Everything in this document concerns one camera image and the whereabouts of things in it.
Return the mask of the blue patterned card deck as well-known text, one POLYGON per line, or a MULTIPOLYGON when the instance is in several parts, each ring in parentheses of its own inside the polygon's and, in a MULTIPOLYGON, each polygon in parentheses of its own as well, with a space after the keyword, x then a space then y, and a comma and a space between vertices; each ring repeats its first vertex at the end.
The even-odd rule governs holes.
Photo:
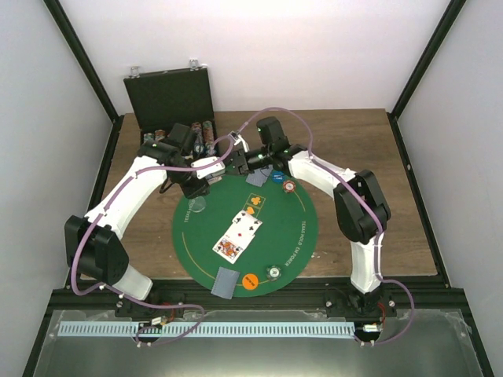
POLYGON ((208 182, 209 185, 213 185, 214 183, 219 182, 221 180, 222 180, 222 176, 218 176, 218 177, 209 178, 207 180, 207 182, 208 182))

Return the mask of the dealt card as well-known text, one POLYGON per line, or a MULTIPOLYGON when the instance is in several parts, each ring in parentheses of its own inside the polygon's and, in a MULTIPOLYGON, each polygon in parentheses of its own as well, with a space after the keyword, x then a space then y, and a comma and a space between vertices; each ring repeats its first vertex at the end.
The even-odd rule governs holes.
POLYGON ((272 166, 256 169, 246 177, 245 181, 255 187, 262 187, 269 178, 272 170, 272 166))
POLYGON ((217 297, 231 299, 240 276, 238 271, 220 267, 212 286, 211 293, 217 297))

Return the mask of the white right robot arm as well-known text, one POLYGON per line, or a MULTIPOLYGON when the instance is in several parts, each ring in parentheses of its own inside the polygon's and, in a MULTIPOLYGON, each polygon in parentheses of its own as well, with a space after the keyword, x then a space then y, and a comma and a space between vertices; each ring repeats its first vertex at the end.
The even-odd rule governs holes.
POLYGON ((291 144, 275 117, 259 120, 257 131, 262 147, 255 150, 248 147, 239 130, 229 133, 237 150, 229 154, 226 164, 236 174, 251 173, 271 165, 332 199, 339 229, 351 245, 352 288, 347 301, 354 314, 368 316, 382 298, 381 248, 391 218, 390 207, 375 174, 370 170, 355 172, 335 166, 317 157, 312 144, 291 144))

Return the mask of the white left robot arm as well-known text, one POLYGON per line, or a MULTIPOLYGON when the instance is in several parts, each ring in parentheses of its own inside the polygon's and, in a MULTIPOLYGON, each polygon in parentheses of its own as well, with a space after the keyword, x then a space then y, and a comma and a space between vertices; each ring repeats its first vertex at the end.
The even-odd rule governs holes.
POLYGON ((147 140, 115 188, 84 216, 72 215, 66 221, 65 247, 76 295, 107 288, 133 301, 143 317, 160 310, 161 299, 151 291, 152 280, 131 265, 121 240, 132 218, 166 180, 193 199, 208 193, 208 176, 225 171, 230 150, 221 157, 186 159, 195 136, 189 126, 177 123, 163 140, 147 140))

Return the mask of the clear acrylic dealer button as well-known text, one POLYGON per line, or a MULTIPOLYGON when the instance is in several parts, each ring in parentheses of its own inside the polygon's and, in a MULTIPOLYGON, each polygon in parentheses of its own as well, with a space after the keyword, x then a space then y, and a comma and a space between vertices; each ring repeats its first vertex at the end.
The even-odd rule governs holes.
POLYGON ((207 206, 207 201, 204 197, 198 196, 197 198, 189 201, 189 209, 194 213, 202 212, 207 206))

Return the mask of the blue round button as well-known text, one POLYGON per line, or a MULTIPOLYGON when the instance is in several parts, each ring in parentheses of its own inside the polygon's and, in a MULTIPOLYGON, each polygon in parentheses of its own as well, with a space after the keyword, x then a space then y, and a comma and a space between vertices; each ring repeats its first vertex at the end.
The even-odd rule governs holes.
POLYGON ((285 180, 285 175, 281 172, 274 172, 271 178, 274 183, 282 183, 285 180))

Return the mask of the orange small blind button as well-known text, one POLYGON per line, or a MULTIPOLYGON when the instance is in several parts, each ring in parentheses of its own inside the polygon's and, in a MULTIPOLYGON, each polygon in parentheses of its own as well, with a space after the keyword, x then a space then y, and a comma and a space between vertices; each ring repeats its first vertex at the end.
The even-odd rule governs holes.
POLYGON ((247 273, 242 278, 242 287, 247 291, 253 291, 259 286, 259 278, 254 273, 247 273))

